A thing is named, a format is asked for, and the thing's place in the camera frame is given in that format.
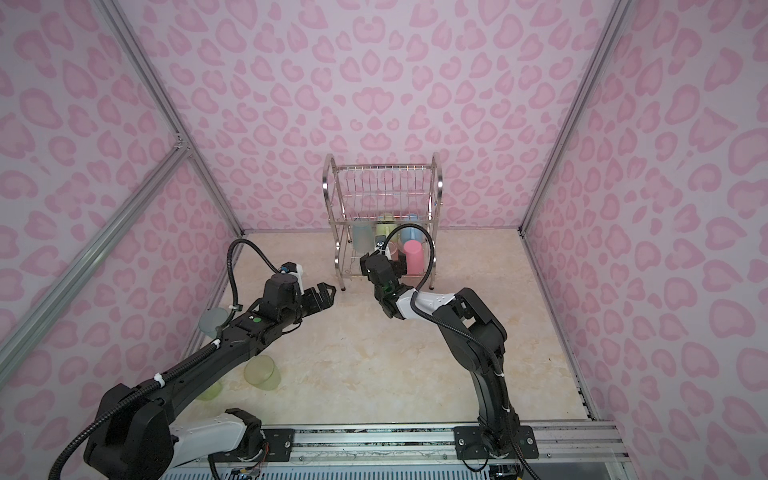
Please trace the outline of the opaque pink plastic cup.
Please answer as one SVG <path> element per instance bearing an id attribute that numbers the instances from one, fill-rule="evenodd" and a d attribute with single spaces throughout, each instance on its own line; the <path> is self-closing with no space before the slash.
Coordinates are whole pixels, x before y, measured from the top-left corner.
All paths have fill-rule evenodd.
<path id="1" fill-rule="evenodd" d="M 407 240 L 403 244 L 406 260 L 406 274 L 409 276 L 422 275 L 425 269 L 424 247 L 420 241 Z"/>

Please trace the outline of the translucent teal plastic cup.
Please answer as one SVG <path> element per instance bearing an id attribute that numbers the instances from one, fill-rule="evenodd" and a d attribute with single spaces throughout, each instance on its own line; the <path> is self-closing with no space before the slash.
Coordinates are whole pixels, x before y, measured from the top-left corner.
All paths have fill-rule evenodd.
<path id="1" fill-rule="evenodd" d="M 375 227 L 370 222 L 355 221 L 351 225 L 354 250 L 364 255 L 375 249 Z"/>

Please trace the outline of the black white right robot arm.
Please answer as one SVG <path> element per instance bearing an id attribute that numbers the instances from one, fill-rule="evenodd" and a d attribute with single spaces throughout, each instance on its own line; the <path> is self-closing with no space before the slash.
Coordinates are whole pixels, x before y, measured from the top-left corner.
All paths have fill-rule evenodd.
<path id="1" fill-rule="evenodd" d="M 498 318 L 471 288 L 454 294 L 421 294 L 400 281 L 394 262 L 384 254 L 366 254 L 360 264 L 387 317 L 424 320 L 438 327 L 453 358 L 472 378 L 484 448 L 495 458 L 510 455 L 520 420 L 503 371 L 507 333 Z"/>

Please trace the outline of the light blue ceramic mug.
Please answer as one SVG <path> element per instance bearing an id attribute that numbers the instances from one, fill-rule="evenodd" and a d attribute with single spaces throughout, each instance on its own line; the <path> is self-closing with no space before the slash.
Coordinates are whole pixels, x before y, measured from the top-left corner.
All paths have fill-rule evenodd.
<path id="1" fill-rule="evenodd" d="M 407 224 L 419 224 L 419 217 L 415 214 L 408 215 L 404 218 Z M 404 245 L 408 241 L 416 241 L 422 243 L 424 241 L 424 235 L 421 230 L 415 227 L 404 227 L 399 232 L 400 243 Z"/>

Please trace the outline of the translucent pink plastic cup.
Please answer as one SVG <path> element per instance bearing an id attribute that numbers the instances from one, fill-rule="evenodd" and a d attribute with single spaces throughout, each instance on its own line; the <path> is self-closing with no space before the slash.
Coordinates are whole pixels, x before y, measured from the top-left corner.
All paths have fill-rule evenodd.
<path id="1" fill-rule="evenodd" d="M 387 245 L 386 253 L 387 253 L 388 258 L 391 261 L 394 261 L 394 262 L 398 262 L 399 261 L 400 254 L 399 254 L 398 246 L 396 244 L 389 243 Z"/>

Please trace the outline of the light green ceramic mug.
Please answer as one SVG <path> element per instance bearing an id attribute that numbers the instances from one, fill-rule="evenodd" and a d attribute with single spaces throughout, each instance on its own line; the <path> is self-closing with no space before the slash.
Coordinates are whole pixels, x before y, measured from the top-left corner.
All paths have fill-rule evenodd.
<path id="1" fill-rule="evenodd" d="M 380 215 L 377 218 L 375 232 L 376 235 L 386 235 L 389 236 L 392 231 L 396 228 L 397 224 L 395 222 L 394 216 L 391 214 L 383 214 Z"/>

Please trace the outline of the translucent green plastic cup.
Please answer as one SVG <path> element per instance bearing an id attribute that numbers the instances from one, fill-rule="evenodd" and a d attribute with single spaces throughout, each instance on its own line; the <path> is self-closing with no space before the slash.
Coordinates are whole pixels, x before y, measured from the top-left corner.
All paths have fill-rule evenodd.
<path id="1" fill-rule="evenodd" d="M 277 364 L 267 355 L 251 358 L 244 367 L 243 377 L 248 384 L 264 391 L 276 390 L 281 383 Z"/>

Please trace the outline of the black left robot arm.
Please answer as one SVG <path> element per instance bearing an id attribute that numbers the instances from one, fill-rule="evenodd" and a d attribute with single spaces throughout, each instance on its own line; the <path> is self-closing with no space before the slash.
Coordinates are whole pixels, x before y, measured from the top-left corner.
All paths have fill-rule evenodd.
<path id="1" fill-rule="evenodd" d="M 168 469 L 201 457 L 228 454 L 263 458 L 266 439 L 255 415 L 233 407 L 200 426 L 177 419 L 235 367 L 261 354 L 303 320 L 331 308 L 336 288 L 319 283 L 301 289 L 298 277 L 278 272 L 249 307 L 201 350 L 135 387 L 120 384 L 102 398 L 83 459 L 109 479 L 158 479 Z"/>

